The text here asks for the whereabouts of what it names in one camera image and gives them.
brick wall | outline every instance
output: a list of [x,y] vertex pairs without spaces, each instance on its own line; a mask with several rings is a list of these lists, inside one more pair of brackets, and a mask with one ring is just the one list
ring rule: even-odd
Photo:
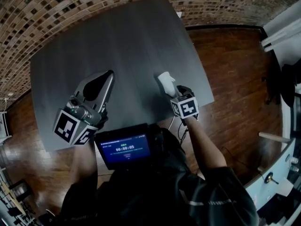
[[[0,0],[0,97],[30,89],[30,57],[55,36],[136,0]],[[297,0],[169,0],[185,26],[263,25]],[[0,110],[4,109],[0,100]]]

small display screen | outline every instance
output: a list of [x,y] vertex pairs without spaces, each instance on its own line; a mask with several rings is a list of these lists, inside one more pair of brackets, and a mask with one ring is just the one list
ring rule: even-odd
[[108,162],[129,161],[151,154],[145,134],[101,142],[100,147]]

dark gray table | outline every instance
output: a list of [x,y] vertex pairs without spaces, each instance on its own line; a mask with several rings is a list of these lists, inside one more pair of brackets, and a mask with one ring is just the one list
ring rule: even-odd
[[129,3],[71,28],[32,58],[32,97],[45,150],[68,147],[52,132],[58,108],[83,78],[109,69],[116,80],[103,130],[171,117],[155,80],[165,71],[176,85],[193,89],[199,106],[214,101],[198,54],[168,0]]

wooden floor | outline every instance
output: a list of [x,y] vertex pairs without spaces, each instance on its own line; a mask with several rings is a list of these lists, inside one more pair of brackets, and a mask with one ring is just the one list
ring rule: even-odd
[[[270,164],[280,149],[280,143],[258,137],[259,131],[281,135],[280,106],[265,105],[268,96],[266,85],[261,81],[272,63],[271,56],[263,52],[258,30],[198,30],[190,32],[190,36],[215,99],[200,109],[199,120],[245,184],[257,175],[256,168]],[[7,167],[12,182],[26,179],[34,192],[29,199],[31,204],[36,204],[34,209],[49,208],[58,213],[70,186],[73,150],[48,153],[43,149],[31,93],[9,110],[8,121],[13,137],[0,149],[0,165]],[[159,124],[168,127],[170,121]],[[171,128],[175,135],[179,125],[180,121],[175,120]],[[196,172],[198,167],[189,136],[183,148],[191,170]],[[112,172],[106,169],[99,152],[96,155],[101,183],[108,180]]]

person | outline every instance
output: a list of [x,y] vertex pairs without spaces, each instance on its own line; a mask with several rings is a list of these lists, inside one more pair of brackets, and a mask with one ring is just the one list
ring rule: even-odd
[[255,205],[223,154],[194,117],[185,123],[205,180],[191,173],[167,129],[162,129],[167,157],[149,168],[116,170],[99,189],[94,144],[79,146],[56,225],[257,226]]

